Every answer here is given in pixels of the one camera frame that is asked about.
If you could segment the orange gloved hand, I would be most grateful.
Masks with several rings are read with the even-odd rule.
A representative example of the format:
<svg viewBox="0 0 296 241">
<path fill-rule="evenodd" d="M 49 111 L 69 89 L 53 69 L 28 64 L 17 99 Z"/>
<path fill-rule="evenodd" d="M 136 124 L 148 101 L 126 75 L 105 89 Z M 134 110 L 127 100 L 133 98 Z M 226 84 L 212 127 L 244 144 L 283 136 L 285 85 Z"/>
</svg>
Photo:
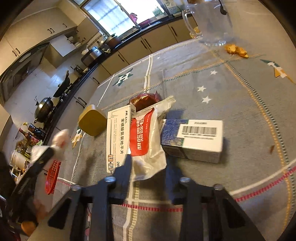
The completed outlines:
<svg viewBox="0 0 296 241">
<path fill-rule="evenodd" d="M 28 220 L 24 220 L 21 224 L 21 228 L 27 236 L 31 236 L 38 224 L 48 215 L 45 205 L 40 200 L 34 199 L 33 205 L 34 207 L 30 209 L 31 217 Z"/>
</svg>

